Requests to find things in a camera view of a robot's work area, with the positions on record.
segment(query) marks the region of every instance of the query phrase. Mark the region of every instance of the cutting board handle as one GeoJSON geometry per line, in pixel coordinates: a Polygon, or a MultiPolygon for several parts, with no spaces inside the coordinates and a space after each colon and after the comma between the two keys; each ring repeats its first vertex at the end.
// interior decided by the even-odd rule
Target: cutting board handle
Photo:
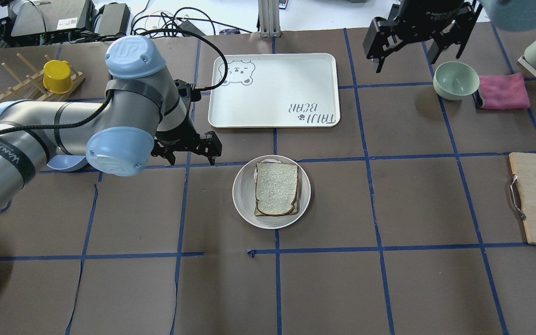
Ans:
{"type": "Polygon", "coordinates": [[[512,182],[510,183],[510,198],[512,198],[512,204],[514,208],[518,211],[518,213],[521,215],[521,219],[524,221],[527,219],[527,216],[523,213],[523,210],[518,206],[518,203],[521,203],[520,197],[518,197],[518,203],[516,203],[516,192],[514,192],[514,189],[517,189],[516,181],[518,180],[518,176],[513,174],[512,175],[512,182]]]}

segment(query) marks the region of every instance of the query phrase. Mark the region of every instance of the brown table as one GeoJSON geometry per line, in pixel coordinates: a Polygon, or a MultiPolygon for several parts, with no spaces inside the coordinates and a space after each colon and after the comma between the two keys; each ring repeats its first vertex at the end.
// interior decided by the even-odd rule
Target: brown table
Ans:
{"type": "MultiPolygon", "coordinates": [[[[536,247],[507,192],[508,153],[536,152],[536,80],[528,111],[442,101],[422,44],[375,74],[365,32],[209,38],[226,54],[332,54],[334,128],[215,129],[215,167],[181,154],[133,178],[43,170],[0,214],[0,335],[166,334],[175,301],[176,335],[536,334],[536,247]],[[241,166],[272,153],[298,161],[313,187],[305,215],[279,231],[249,225],[231,199],[241,166]]],[[[461,61],[480,75],[522,72],[534,39],[480,23],[461,61]]],[[[155,43],[173,78],[210,83],[210,48],[155,43]]],[[[1,49],[0,62],[56,55],[87,75],[72,100],[101,101],[108,45],[1,49]]],[[[1,67],[0,81],[13,83],[1,67]]],[[[208,99],[195,104],[199,132],[211,129],[208,99]]]]}

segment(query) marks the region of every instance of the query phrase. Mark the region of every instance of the metal handle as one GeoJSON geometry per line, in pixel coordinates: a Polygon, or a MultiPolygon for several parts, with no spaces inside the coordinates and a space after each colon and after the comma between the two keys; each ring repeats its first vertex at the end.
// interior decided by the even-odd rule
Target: metal handle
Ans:
{"type": "Polygon", "coordinates": [[[521,210],[521,208],[519,208],[518,205],[516,204],[516,195],[514,193],[514,188],[515,188],[517,180],[518,180],[518,176],[513,174],[512,183],[510,184],[510,198],[512,198],[512,204],[514,205],[514,208],[516,208],[516,210],[521,215],[521,219],[524,221],[527,219],[527,216],[523,213],[523,210],[521,210]]]}

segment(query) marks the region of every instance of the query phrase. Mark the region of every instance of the pink cloth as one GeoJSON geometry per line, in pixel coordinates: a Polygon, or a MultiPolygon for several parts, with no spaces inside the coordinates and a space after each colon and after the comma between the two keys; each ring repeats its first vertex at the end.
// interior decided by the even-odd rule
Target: pink cloth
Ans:
{"type": "Polygon", "coordinates": [[[475,103],[483,109],[526,109],[530,101],[523,74],[511,76],[481,76],[475,103]]]}

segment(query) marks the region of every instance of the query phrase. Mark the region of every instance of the rectangular white tray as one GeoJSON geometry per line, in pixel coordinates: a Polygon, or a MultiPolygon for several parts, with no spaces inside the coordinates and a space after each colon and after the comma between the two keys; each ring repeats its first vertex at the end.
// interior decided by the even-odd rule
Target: rectangular white tray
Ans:
{"type": "MultiPolygon", "coordinates": [[[[333,127],[340,121],[336,61],[330,54],[227,55],[226,81],[211,91],[216,128],[333,127]]],[[[214,61],[212,83],[223,76],[214,61]]]]}

